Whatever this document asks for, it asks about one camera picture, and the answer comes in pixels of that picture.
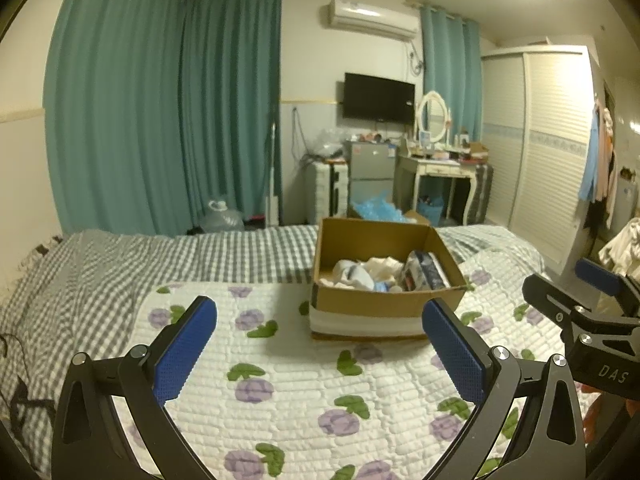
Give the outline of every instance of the clear plastic water bottle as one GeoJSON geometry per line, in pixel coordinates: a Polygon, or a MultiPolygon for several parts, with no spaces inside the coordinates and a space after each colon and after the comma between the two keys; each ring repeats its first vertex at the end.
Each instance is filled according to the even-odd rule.
{"type": "Polygon", "coordinates": [[[244,222],[240,212],[229,209],[224,200],[210,200],[209,211],[204,215],[200,227],[206,233],[244,231],[244,222]]]}

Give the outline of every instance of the television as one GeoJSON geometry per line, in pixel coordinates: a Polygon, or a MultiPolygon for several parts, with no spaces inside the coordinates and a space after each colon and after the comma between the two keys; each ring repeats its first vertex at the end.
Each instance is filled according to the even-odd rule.
{"type": "Polygon", "coordinates": [[[415,85],[370,75],[344,75],[342,116],[382,123],[414,123],[415,85]]]}

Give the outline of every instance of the purple flower print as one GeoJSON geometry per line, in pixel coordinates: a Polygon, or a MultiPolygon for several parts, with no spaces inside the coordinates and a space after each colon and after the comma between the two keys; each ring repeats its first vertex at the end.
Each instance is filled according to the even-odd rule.
{"type": "Polygon", "coordinates": [[[431,434],[441,442],[453,440],[462,426],[462,421],[454,415],[437,416],[430,424],[431,434]]]}
{"type": "Polygon", "coordinates": [[[533,307],[527,310],[526,317],[527,317],[527,323],[534,326],[540,323],[543,319],[545,319],[545,317],[540,313],[540,311],[536,310],[533,307]]]}
{"type": "Polygon", "coordinates": [[[356,361],[366,364],[375,365],[382,362],[382,351],[371,343],[360,343],[353,349],[353,356],[356,361]]]}
{"type": "Polygon", "coordinates": [[[228,288],[234,298],[246,298],[252,290],[250,286],[230,286],[228,288]]]}
{"type": "Polygon", "coordinates": [[[238,330],[253,330],[264,322],[264,314],[257,308],[245,310],[236,317],[236,328],[238,330]]]}
{"type": "Polygon", "coordinates": [[[431,364],[435,366],[438,370],[444,370],[444,364],[442,364],[442,361],[438,357],[438,354],[434,355],[431,358],[431,364]]]}
{"type": "Polygon", "coordinates": [[[382,460],[374,460],[366,463],[360,468],[356,475],[356,480],[399,480],[398,475],[391,471],[391,466],[382,462],[382,460]]]}
{"type": "Polygon", "coordinates": [[[161,329],[171,323],[171,313],[165,308],[155,308],[147,319],[153,328],[161,329]]]}
{"type": "Polygon", "coordinates": [[[471,324],[474,330],[478,332],[480,335],[487,334],[491,332],[491,329],[495,326],[494,320],[489,316],[482,316],[474,320],[471,324]]]}
{"type": "Polygon", "coordinates": [[[484,285],[491,279],[491,274],[484,269],[476,269],[471,273],[470,280],[476,285],[484,285]]]}
{"type": "Polygon", "coordinates": [[[236,480],[260,480],[264,475],[262,460],[250,451],[229,451],[225,456],[225,469],[236,480]]]}
{"type": "Polygon", "coordinates": [[[146,448],[145,441],[142,440],[142,437],[140,436],[140,432],[138,431],[138,428],[136,428],[135,424],[131,424],[129,426],[129,434],[133,437],[133,442],[135,442],[138,446],[142,448],[146,448]]]}
{"type": "Polygon", "coordinates": [[[273,395],[273,384],[264,379],[247,379],[240,381],[236,386],[236,399],[241,402],[258,404],[271,399],[273,395]]]}
{"type": "Polygon", "coordinates": [[[358,433],[360,421],[346,410],[328,410],[318,417],[318,425],[327,435],[347,436],[358,433]]]}

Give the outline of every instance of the air conditioner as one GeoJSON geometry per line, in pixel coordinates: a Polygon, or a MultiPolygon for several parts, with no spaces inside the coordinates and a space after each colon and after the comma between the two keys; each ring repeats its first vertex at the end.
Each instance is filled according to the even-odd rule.
{"type": "Polygon", "coordinates": [[[332,27],[352,28],[401,40],[415,38],[420,25],[417,16],[344,0],[332,0],[329,22],[332,27]]]}

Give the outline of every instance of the wardrobe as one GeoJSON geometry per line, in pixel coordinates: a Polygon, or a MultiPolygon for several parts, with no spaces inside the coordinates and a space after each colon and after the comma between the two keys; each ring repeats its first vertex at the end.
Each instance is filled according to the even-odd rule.
{"type": "Polygon", "coordinates": [[[598,65],[585,46],[523,46],[482,58],[482,143],[494,180],[489,222],[529,241],[562,274],[582,255],[587,204],[578,200],[598,65]]]}

